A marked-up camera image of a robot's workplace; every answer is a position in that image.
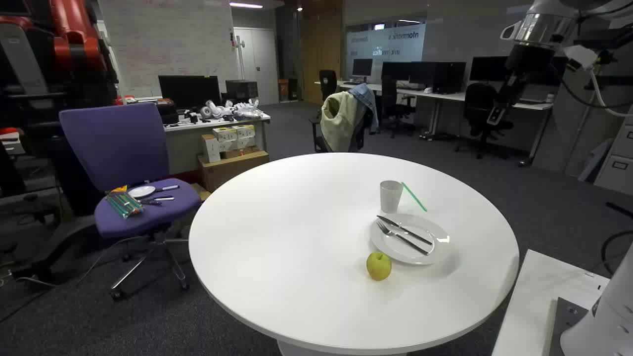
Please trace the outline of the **white robot base platform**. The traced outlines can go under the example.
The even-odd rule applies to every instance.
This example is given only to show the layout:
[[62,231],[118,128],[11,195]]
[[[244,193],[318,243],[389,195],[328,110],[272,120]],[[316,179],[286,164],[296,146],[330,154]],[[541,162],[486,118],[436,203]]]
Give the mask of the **white robot base platform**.
[[492,356],[633,356],[633,249],[610,278],[527,251]]

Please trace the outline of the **red robot arm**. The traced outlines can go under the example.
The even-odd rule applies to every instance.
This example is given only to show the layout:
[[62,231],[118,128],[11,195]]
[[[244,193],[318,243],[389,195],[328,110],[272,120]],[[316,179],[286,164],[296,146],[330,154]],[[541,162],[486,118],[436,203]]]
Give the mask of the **red robot arm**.
[[0,0],[0,94],[7,102],[106,104],[116,96],[88,0]]

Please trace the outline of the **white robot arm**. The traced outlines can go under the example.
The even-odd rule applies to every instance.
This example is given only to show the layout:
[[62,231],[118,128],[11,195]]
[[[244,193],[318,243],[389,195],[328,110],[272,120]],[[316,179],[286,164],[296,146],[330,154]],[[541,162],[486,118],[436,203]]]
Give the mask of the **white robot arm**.
[[630,41],[630,25],[610,27],[628,9],[630,0],[533,0],[521,19],[500,31],[500,39],[510,41],[512,49],[486,122],[496,126],[527,81],[545,73],[557,53],[589,75],[601,110],[624,118],[624,112],[604,102],[597,65],[608,49]]

